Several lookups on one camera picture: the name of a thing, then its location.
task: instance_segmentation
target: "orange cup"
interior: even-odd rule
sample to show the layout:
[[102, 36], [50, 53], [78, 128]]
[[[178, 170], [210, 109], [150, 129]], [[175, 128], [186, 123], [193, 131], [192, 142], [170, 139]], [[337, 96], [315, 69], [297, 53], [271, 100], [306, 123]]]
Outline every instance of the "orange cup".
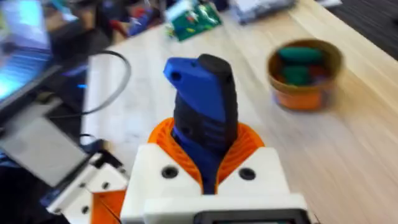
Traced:
[[[283, 62], [278, 50], [284, 47], [311, 47], [323, 52], [323, 66], [328, 70], [327, 77], [317, 80], [309, 86], [287, 85], [281, 82], [280, 71]], [[333, 44], [317, 39], [295, 40], [277, 48], [267, 63], [268, 79], [272, 86], [276, 103], [292, 110], [313, 111], [324, 108], [331, 103], [335, 83], [343, 64], [343, 55]]]

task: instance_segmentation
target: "screw hole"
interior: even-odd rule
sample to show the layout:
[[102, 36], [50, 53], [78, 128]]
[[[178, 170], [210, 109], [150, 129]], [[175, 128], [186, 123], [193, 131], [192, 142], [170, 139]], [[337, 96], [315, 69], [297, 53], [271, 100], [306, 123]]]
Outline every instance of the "screw hole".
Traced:
[[181, 80], [181, 74], [179, 74], [178, 72], [172, 72], [172, 80], [180, 81]]
[[106, 190], [106, 189], [108, 189], [108, 187], [109, 187], [109, 183], [108, 182], [104, 182], [102, 184], [102, 189]]
[[250, 168], [242, 168], [239, 170], [239, 176], [244, 180], [254, 180], [256, 178], [256, 173]]
[[88, 208], [87, 205], [84, 206], [83, 208], [81, 208], [81, 212], [82, 212], [83, 214], [86, 214], [86, 213], [88, 212], [88, 210], [89, 210], [89, 208]]
[[162, 169], [162, 176], [166, 179], [173, 179], [178, 175], [178, 169], [174, 166], [167, 166]]

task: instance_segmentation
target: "green circuit board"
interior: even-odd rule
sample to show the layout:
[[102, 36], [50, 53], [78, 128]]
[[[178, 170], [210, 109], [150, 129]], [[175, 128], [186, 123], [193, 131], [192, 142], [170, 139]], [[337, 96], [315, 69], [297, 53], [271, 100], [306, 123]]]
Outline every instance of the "green circuit board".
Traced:
[[217, 10], [210, 3], [194, 6], [192, 11], [184, 12], [171, 23], [173, 35], [179, 41], [183, 41], [220, 25], [221, 19], [217, 15]]

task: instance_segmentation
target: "blue joystick handle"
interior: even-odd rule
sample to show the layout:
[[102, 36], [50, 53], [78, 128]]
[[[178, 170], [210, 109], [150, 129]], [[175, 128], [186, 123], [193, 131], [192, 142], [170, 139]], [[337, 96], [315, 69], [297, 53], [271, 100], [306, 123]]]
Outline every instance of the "blue joystick handle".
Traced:
[[170, 58], [164, 73], [177, 89], [171, 134], [200, 170], [205, 193], [212, 194], [218, 166], [238, 135], [231, 66], [203, 54]]

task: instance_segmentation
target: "wooden table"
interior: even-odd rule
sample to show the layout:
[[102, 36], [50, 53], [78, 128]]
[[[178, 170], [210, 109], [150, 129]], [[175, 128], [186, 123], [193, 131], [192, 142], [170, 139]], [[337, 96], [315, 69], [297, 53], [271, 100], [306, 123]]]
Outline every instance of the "wooden table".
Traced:
[[[85, 117], [82, 132], [111, 141], [130, 169], [137, 146], [173, 115], [166, 60], [213, 54], [232, 65], [239, 120], [278, 150], [292, 191], [304, 194], [323, 224], [398, 223], [398, 63], [314, 0], [248, 26], [228, 13], [222, 20], [182, 43], [160, 26], [111, 47], [131, 62], [132, 80], [111, 106]], [[345, 55], [336, 104], [319, 113], [282, 110], [271, 99], [267, 57], [285, 42], [311, 37]], [[118, 58], [92, 58], [86, 109], [111, 94], [123, 75]]]

